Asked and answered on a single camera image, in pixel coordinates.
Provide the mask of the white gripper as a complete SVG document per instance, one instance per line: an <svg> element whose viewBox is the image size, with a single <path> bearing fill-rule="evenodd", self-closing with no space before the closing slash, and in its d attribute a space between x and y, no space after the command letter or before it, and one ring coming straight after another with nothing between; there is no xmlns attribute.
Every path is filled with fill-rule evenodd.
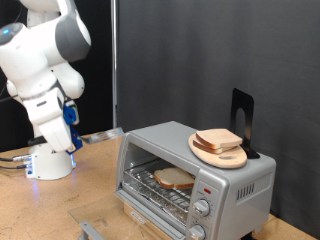
<svg viewBox="0 0 320 240"><path fill-rule="evenodd" d="M54 151L75 151L76 148L72 144L70 128L62 116L40 124L39 130Z"/></svg>

